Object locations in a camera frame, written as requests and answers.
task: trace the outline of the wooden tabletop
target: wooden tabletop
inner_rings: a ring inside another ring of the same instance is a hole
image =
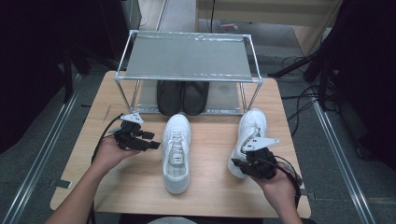
[[[128,113],[113,79],[114,74],[106,73],[64,170],[62,179],[73,184],[69,189],[56,189],[50,203],[52,209],[60,205],[90,166],[94,148],[107,124],[120,113]],[[131,80],[121,82],[131,98],[134,84]],[[257,86],[244,85],[247,99],[250,99]],[[267,136],[280,140],[279,144],[269,149],[290,161],[300,174],[275,80],[264,80],[253,107],[265,113]],[[153,140],[161,142],[169,118],[161,114],[142,114],[141,117],[145,121],[142,130],[155,133]],[[165,189],[160,146],[159,149],[150,149],[128,158],[111,170],[97,191],[95,211],[176,216],[277,217],[254,181],[250,178],[239,179],[228,171],[227,162],[237,140],[240,117],[200,115],[188,119],[192,131],[191,182],[185,192],[174,195]],[[301,217],[311,215],[305,196],[300,200],[298,211]]]

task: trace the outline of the gray floor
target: gray floor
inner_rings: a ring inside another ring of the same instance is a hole
[[[188,14],[189,11],[182,10],[183,4],[173,3],[175,1],[168,1],[161,29],[163,31],[191,29],[193,24],[188,20],[175,22],[176,18],[183,17],[183,13]],[[160,0],[147,1],[142,4],[142,14],[148,20],[145,26],[141,27],[142,29],[155,30],[154,26],[161,17],[159,10],[162,6],[163,1]],[[235,24],[241,34],[252,34],[253,43],[258,50],[261,71],[264,74],[280,70],[282,62],[283,65],[293,63],[293,58],[283,61],[287,57],[302,56],[289,26],[243,22]],[[214,32],[221,33],[219,24],[214,22],[214,25]],[[207,32],[206,21],[200,20],[200,28],[201,32]],[[85,105],[92,103],[103,75],[107,71],[95,61],[91,61],[91,65],[93,69],[88,76],[83,76],[81,89],[70,116],[60,132],[18,223],[43,223],[51,213],[50,199],[55,188],[50,186],[50,181],[62,175],[83,121],[89,113],[89,108]],[[278,85],[282,96],[299,95],[307,87],[300,71],[293,71],[292,75],[278,79]],[[0,155],[1,220],[5,218],[22,181],[27,176],[63,106],[63,95],[63,90],[55,95],[21,141]],[[287,117],[295,113],[296,100],[285,100],[283,105]],[[396,219],[395,172],[381,161],[360,159],[342,118],[335,112],[328,112],[327,115],[331,119],[332,127],[369,202],[376,222],[394,223]],[[295,119],[290,122],[290,130],[293,130],[294,126]],[[304,176],[305,187],[311,195],[314,195],[309,201],[312,209],[311,218],[317,223],[361,223],[314,107],[300,114],[299,129],[293,136],[293,143]],[[98,223],[116,223],[119,216],[119,214],[97,214],[97,221]],[[264,223],[279,223],[279,221],[266,218]]]

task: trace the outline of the human hand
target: human hand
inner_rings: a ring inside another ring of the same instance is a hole
[[[289,171],[283,163],[279,166]],[[276,169],[276,175],[271,179],[254,176],[250,178],[262,188],[265,198],[274,207],[283,223],[301,223],[295,206],[296,191],[286,174]]]
[[[138,150],[119,148],[116,139],[108,137],[99,146],[91,168],[99,172],[99,174],[106,175],[122,160],[139,153],[140,151]]]

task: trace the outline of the floor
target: floor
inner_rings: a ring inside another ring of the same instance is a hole
[[[179,1],[179,4],[175,2],[140,1],[144,17],[141,29],[191,29],[193,26],[189,20],[175,22],[177,18],[189,14],[189,11],[185,10],[188,1]],[[208,32],[207,21],[199,22],[200,32]],[[235,22],[235,25],[240,33],[252,35],[264,74],[279,71],[293,63],[295,57],[302,57],[289,26],[245,22]],[[214,22],[213,30],[215,33],[223,32],[217,21]],[[16,212],[16,216],[10,223],[43,223],[50,215],[49,204],[54,192],[52,184],[62,175],[79,130],[89,113],[89,105],[106,71],[101,64],[95,61],[90,63],[92,70],[89,76],[76,76],[74,101],[69,105],[63,105],[63,91],[60,91],[22,140],[0,155],[0,219],[7,218],[4,223],[8,223],[13,212]],[[304,68],[300,70],[277,80],[282,97],[298,96],[307,88],[308,84],[302,79]],[[303,99],[301,105],[309,104],[311,100]],[[287,117],[296,112],[295,99],[284,100],[283,106]],[[59,120],[60,112],[65,115],[63,122],[60,122],[62,129],[53,134],[56,141],[49,143],[46,137],[53,133],[52,124]],[[336,112],[323,113],[317,106],[312,105],[299,113],[299,121],[293,143],[304,185],[310,195],[311,218],[317,223],[393,223],[396,219],[395,172],[381,161],[365,161],[358,157],[347,127]],[[291,132],[296,124],[296,119],[290,121]],[[333,130],[333,133],[323,128],[326,124],[331,125],[330,130]],[[38,172],[37,179],[27,179],[37,155],[46,151],[46,148],[50,149],[45,155],[46,165]],[[19,190],[24,190],[21,186],[26,181],[30,181],[33,188],[22,195],[23,199],[26,199],[21,200],[22,204],[12,205],[16,202],[17,196],[21,196]],[[359,204],[361,199],[366,200],[368,206]],[[98,223],[114,223],[120,218],[119,214],[96,215]],[[279,223],[279,220],[266,218],[263,222]]]

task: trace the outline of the shoe tongue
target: shoe tongue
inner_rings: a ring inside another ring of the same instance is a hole
[[[176,141],[172,145],[170,163],[173,165],[184,163],[184,152],[181,142]]]

